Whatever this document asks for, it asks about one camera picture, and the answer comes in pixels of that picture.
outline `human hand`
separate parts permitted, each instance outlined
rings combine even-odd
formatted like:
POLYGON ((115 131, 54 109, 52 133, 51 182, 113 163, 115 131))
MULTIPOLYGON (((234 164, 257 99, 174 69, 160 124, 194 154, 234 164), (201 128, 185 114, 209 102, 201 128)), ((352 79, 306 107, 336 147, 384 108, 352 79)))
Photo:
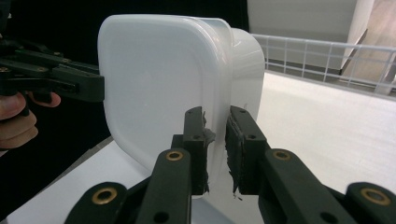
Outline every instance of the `human hand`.
MULTIPOLYGON (((51 93, 49 104, 37 102, 29 92, 31 99, 38 105, 55 107, 61 102, 61 97, 51 93)), ((36 118, 30 111, 29 116, 17 116, 26 106, 21 93, 13 96, 0 96, 0 148, 11 149, 20 147, 37 136, 36 118)))

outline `wire rack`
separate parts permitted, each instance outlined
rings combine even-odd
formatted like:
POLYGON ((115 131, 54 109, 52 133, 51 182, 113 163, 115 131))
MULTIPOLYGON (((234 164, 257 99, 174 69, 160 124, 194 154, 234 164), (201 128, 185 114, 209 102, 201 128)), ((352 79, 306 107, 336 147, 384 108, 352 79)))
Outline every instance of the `wire rack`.
POLYGON ((396 100, 396 48, 255 35, 265 68, 396 100))

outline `brass screw insert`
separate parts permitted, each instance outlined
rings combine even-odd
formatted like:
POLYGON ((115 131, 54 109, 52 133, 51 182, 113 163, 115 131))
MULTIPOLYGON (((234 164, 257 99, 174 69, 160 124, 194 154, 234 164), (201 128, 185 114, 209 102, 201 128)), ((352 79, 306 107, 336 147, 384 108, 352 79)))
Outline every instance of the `brass screw insert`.
POLYGON ((104 188, 96 191, 92 196, 92 202, 96 204, 110 203, 117 197, 117 190, 114 188, 104 188))
POLYGON ((291 159, 291 155, 286 151, 276 150, 275 152, 273 152, 273 155, 275 158, 281 161, 289 161, 291 159))
POLYGON ((361 195, 372 203, 384 206, 390 205, 390 198, 378 189, 362 189, 361 195))
POLYGON ((179 161, 183 158, 183 153, 179 151, 170 151, 166 153, 166 159, 169 161, 179 161))

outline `white plastic container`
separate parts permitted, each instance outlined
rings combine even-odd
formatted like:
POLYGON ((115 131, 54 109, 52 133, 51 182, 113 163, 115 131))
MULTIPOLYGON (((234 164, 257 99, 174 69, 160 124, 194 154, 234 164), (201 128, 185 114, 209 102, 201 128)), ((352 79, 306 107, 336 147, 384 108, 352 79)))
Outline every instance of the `white plastic container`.
POLYGON ((216 134, 208 149, 214 183, 230 105, 257 117, 264 73, 257 41, 218 19, 119 15, 102 24, 98 51, 116 143, 152 170, 173 135, 183 133, 184 113, 202 106, 206 128, 216 134))

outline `dark background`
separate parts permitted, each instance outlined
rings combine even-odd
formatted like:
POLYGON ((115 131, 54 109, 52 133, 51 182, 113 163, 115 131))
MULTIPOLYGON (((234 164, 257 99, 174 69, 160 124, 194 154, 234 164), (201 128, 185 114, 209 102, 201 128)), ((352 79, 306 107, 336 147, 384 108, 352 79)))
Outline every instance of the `dark background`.
MULTIPOLYGON (((97 64, 100 25, 110 15, 215 17, 248 31, 246 0, 17 0, 11 14, 2 35, 42 43, 73 61, 92 64, 97 64)), ((0 158, 0 221, 110 136, 103 104, 63 98, 56 108, 29 106, 39 135, 0 158)))

